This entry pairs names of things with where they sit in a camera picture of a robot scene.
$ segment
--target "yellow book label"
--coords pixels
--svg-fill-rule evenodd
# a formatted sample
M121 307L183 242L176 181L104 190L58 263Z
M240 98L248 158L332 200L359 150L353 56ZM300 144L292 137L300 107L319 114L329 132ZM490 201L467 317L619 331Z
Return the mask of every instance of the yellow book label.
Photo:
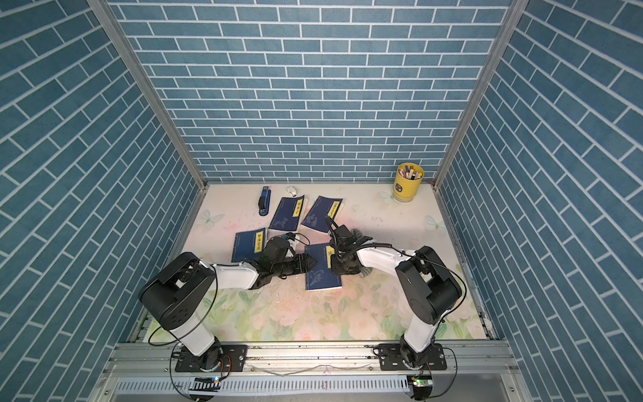
M328 264L328 268L331 267L331 255L335 254L335 249L330 246L326 246L326 263Z
M264 231L255 233L255 253L264 249Z
M331 218L335 218L335 214L337 213L337 208L339 208L340 206L340 202L341 201L332 202L331 210L328 211L328 216L330 216Z
M299 214L302 213L302 204L303 204L303 198L297 200L297 205L294 206L293 217L298 217Z

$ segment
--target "wire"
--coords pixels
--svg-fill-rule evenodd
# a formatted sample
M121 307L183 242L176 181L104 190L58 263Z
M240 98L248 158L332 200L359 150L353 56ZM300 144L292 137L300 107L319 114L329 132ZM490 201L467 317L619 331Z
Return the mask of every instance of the wire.
M255 366L252 366L252 365L249 365L249 366L252 369L263 371L265 373L272 374L274 376L286 377L286 376L292 376L293 374L299 374L301 372L307 372L307 371L312 371L314 369L319 369L320 367L330 367L332 369L337 369L337 370L359 370L359 369L365 369L366 367L371 366L371 364L373 364L373 363L365 364L365 365L359 366L359 367L335 367L335 366L329 365L329 364L319 364L319 365L317 365L315 367L310 367L309 369L303 369L303 370L285 372L285 373L274 372L274 371L262 369L261 367L255 367Z
M311 240L310 240L310 239L309 239L305 234L303 234L303 233L299 233L299 232L295 232L295 233L293 233L293 235L299 235L299 236L302 236L304 239L308 240L308 244L306 244L306 243L304 243L303 241L301 241L301 240L299 240L299 239L297 239L297 238L295 237L294 239L295 239L295 240L297 240L298 242L300 242L300 243L302 243L302 244L304 244L304 245L306 245L306 246L310 246L310 245L311 245Z
M428 260L428 258L427 258L427 256L425 254L422 254L422 256L424 256L425 260ZM444 268L445 270L449 271L450 273L454 274L460 280L460 283L462 284L462 287L464 288L464 293L462 295L462 299L460 299L460 302L458 303L458 305L455 306L454 308L450 309L448 313L446 313L444 316L442 316L440 318L440 320L438 320L438 324L435 326L435 330L433 332L433 339L431 339L430 342L429 342L429 346L430 346L431 344L433 344L433 342L435 342L435 334L438 332L438 328L440 327L440 324L444 321L444 319L449 314L451 314L452 312L456 311L458 309L458 307L460 307L462 305L462 303L464 303L464 299L467 298L467 284L464 282L462 277L460 275L458 275L458 273L456 271L453 271L451 268L448 268L448 267L446 267L446 266L444 266L442 264L437 264L437 263L434 263L434 262L431 262L431 261L429 261L429 263L430 264L435 264L437 266L440 266L440 267Z
M219 381L223 381L224 379L228 378L228 376L230 375L230 372L232 371L232 359L228 355L225 355L223 357L228 358L228 373L225 375L225 377L223 376L224 364L223 364L223 358L221 358L221 377L219 378Z
M211 265L212 267L214 267L214 266L239 266L239 264L242 264L245 260L246 260L246 259L243 259L243 260L239 261L239 262L238 262L238 263L236 263L236 264L221 264L221 263L217 262L216 264L210 264L210 265Z
M430 399L430 398L433 398L433 397L440 397L440 396L446 394L447 392L449 392L449 390L451 389L451 386L453 385L453 382L455 381L455 378L458 376L458 358L455 356L455 352L450 347L442 347L442 349L447 349L447 350L451 351L451 353L453 354L453 359L455 360L455 374L453 375L453 378L451 378L451 383L449 384L448 387L446 387L446 390L442 391L440 394L431 395L427 399Z
M377 349L377 347L372 347L372 348L370 348L370 349L371 349L370 351L371 351L371 352L373 352L373 354L374 354L374 355L376 355L378 358L382 358L382 357L387 356L387 354L383 354L383 353L375 353L375 349Z
M408 255L407 253L405 253L405 252L403 252L401 250L398 250L397 248L393 247L393 244L390 244L390 243L366 243L366 244L362 244L361 246L358 246L358 247L354 248L353 250L346 251L345 253L343 253L341 255L338 255L337 259L343 262L343 261L346 261L346 259L350 255L355 254L359 250L364 250L365 248L378 248L378 247L379 248L392 248L393 250L397 251L401 255L411 257L411 255Z
M167 345L172 345L174 342L178 342L178 341L182 340L183 338L185 338L186 336L188 336L189 334L191 334L195 329L197 329L197 328L199 327L199 325L201 325L201 323L202 323L202 322L204 322L204 321L205 321L205 319L206 319L206 318L208 317L208 315L210 314L210 311L212 310L212 306L214 306L214 302L217 300L217 294L219 294L219 277L217 276L217 270L215 270L215 269L213 268L213 271L214 271L214 281L216 282L217 287L215 288L215 291L214 291L214 298L212 299L212 303L210 304L210 306L208 307L208 310L207 310L207 311L205 312L205 314L203 315L203 318L201 319L201 321L199 321L199 323L198 323L197 325L195 325L191 330L189 330L185 335L183 335L183 336L182 336L182 337L180 337L180 338L176 338L176 336L174 336L174 334L172 334L170 331L168 331L170 334L172 334L172 336L174 336L174 340L173 340L173 341L164 342L164 343L152 343L152 337L154 336L154 334L156 334L156 331L158 331L159 329L161 329L161 327L159 326L157 329L155 329L155 330L154 330L154 332L150 335L150 337L149 337L149 338L147 338L147 343L148 343L150 346L167 346ZM167 312L168 308L169 308L169 307L167 307L167 308L165 309L165 311L163 312L163 314L161 314L161 319L163 319L163 315Z
M422 374L424 374L424 366L426 366L426 368L429 369L429 375L431 376L431 378L433 378L433 372L431 371L431 366L429 366L428 361L420 368L420 373L418 373L417 376L419 377Z
M178 387L174 383L174 378L172 378L172 357L174 357L174 350L176 349L176 345L178 345L178 343L173 346L172 352L170 353L170 367L168 369L168 372L170 373L170 382L172 383L172 387L174 388L174 390L176 392L178 392L180 396L182 396L185 399L189 399L190 401L194 402L194 399L192 399L190 396L187 396L184 393L182 393L181 391L179 391Z

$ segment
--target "aluminum frame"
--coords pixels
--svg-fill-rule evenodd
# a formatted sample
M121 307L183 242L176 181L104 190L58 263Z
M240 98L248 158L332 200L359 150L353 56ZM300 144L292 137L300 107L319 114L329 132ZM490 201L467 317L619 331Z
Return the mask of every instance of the aluminum frame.
M433 189L433 194L435 195L435 200L438 204L438 208L440 209L440 214L442 215L444 226L446 226L446 231L447 233L449 233L449 238L451 239L451 243L453 244L453 248L455 249L456 257L458 258L460 267L462 267L464 280L467 282L467 288L471 294L471 298L473 299L473 304L476 306L476 310L478 311L478 316L480 317L480 321L482 322L483 328L487 332L488 338L497 339L498 335L496 331L493 329L493 327L488 327L484 321L485 318L489 318L489 313L487 312L487 309L484 306L484 301L480 296L480 292L478 292L478 286L476 285L476 282L473 278L473 274L471 273L471 267L467 262L467 257L464 254L462 243L460 242L460 238L458 237L458 234L455 231L455 226L453 225L451 216L449 215L449 212L446 209L446 204L444 203L442 194L440 193L439 190L435 188Z
M383 372L379 369L377 356L372 348L380 342L226 342L224 344L248 345L246 364L242 372L233 372L230 378L245 378L248 381L278 379L272 374L262 372L288 373L304 368L323 365L313 370L290 375L288 378L329 379L399 378L416 374L416 370ZM445 347L453 349L458 359L458 374L500 374L510 402L527 402L531 399L518 365L506 341L501 340L447 340L440 341ZM99 379L90 401L108 402L116 394L118 385L123 381L152 381L168 378L169 356L172 348L152 347L146 343L119 343L116 345L109 362ZM449 378L455 374L455 360L450 352L445 354L447 369L434 373L437 378ZM194 373L173 373L174 381L186 383L195 377Z
M496 40L493 41L487 60L482 67L480 77L473 87L471 98L462 113L462 117L460 117L458 125L455 127L453 138L444 153L442 163L435 175L435 188L440 188L442 182L444 182L446 174L453 163L453 158L455 158L455 154L458 152L460 144L462 144L462 140L464 140L464 136L467 135L467 130L471 125L471 121L473 121L474 115L478 111L478 106L480 106L480 102L482 101L484 93L487 91L487 87L489 87L489 83L493 78L493 73L500 64L500 59L507 49L509 39L511 39L511 35L513 35L528 2L529 0L514 0L509 6L509 9L505 14L505 18L502 21L502 25L500 26L498 36Z
M111 7L107 4L107 0L87 0L87 3L116 48L119 56L123 59L123 63L125 63L127 70L134 78L134 81L136 81L138 89L143 93L143 96L150 105L154 115L156 115L156 118L158 118L159 122L163 126L165 133L174 144L174 147L183 160L183 163L185 163L185 166L190 171L192 178L194 178L194 181L199 186L199 190L204 190L207 184L205 177L203 177L201 170L192 158L188 147L185 145L185 142L179 134L179 130L176 128L172 117L170 117L167 109L165 109L165 105L163 105L159 95L156 93L150 77L145 72L143 64L141 64L138 59L132 44L127 40L127 36L125 35L123 28L118 23Z
M176 241L174 242L172 250L170 251L170 255L165 260L165 265L167 265L168 262L174 260L181 253L181 250L183 249L183 246L185 245L185 242L188 239L188 236L190 235L190 230L192 229L194 222L197 220L197 216L199 215L199 210L201 209L201 205L203 204L203 200L205 199L205 195L208 193L209 188L210 186L207 185L204 188L199 190L199 193L197 194L197 197L195 198L194 203L192 204L192 206L190 207L190 210L188 211L188 216L185 219L185 222L183 223L183 227L181 228L181 231L179 232L179 235L177 236ZM136 325L131 329L131 332L127 337L128 342L135 342L137 340L138 336L141 333L143 324L147 321L148 317L149 317L149 313L147 312L147 310L142 309L141 313L138 316L138 319L136 320Z

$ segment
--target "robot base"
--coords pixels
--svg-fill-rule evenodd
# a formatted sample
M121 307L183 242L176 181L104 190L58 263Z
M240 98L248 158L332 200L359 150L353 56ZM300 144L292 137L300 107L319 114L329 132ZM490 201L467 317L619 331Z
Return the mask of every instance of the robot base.
M417 353L405 344L404 337L402 337L400 343L380 343L374 349L379 357L379 368L382 371L415 370L425 363L429 365L431 370L446 370L447 368L444 352L439 343L434 343L422 353Z
M182 347L181 357L177 359L175 372L208 372L214 370L221 372L221 362L223 362L223 373L243 371L246 362L246 345L221 345L215 342L204 354L194 356L186 347Z

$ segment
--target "metal rail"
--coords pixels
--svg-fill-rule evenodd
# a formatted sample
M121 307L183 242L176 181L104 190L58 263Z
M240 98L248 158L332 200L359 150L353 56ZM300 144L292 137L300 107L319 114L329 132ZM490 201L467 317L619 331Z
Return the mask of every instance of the metal rail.
M248 345L248 355L243 372L235 376L257 376L273 372L291 372L317 365L310 374L382 374L377 356L372 351L379 342L226 342ZM440 341L450 347L458 358L458 373L513 374L518 366L506 341L453 340ZM152 347L146 343L119 343L104 370L104 378L113 377L165 377L171 347ZM455 373L455 361L450 352L445 354L447 369L442 374ZM413 374L416 370L399 370L398 374ZM193 376L194 373L176 373L174 376Z
M493 78L493 73L500 64L500 59L505 53L505 49L507 49L509 39L511 39L511 35L514 34L514 30L516 29L518 21L520 21L520 17L522 16L523 11L525 11L525 7L527 7L528 2L529 0L514 0L507 10L507 14L505 14L505 18L500 26L498 36L496 40L493 41L487 60L480 72L480 77L476 81L476 85L471 92L469 103L467 103L467 107L464 109L462 117L460 118L458 125L455 127L453 138L446 149L442 163L435 175L435 183L433 185L435 188L440 188L444 178L446 178L446 174L453 163L453 158L455 158L455 154L458 152L460 144L462 143L462 140L464 140L464 136L467 134L471 121L478 111L478 106L482 101L482 97L484 96L485 91L487 91L487 87Z
M159 119L159 122L163 126L165 133L174 144L176 151L179 153L183 163L185 163L185 166L190 171L194 181L196 181L199 189L203 190L206 186L205 178L192 158L190 151L185 146L185 142L181 138L179 130L176 128L170 114L167 109L165 109L165 105L163 105L163 102L156 93L150 77L148 77L145 69L143 69L143 65L138 59L138 56L136 56L136 52L134 51L132 44L127 40L127 36L125 35L123 28L116 20L114 12L107 4L107 0L87 0L87 2L89 3L91 10L94 11L98 22L100 22L105 33L116 48L116 51L123 60L123 63L125 63L127 70L134 78L134 81L136 81L138 89L143 93L143 96L156 115L156 118Z

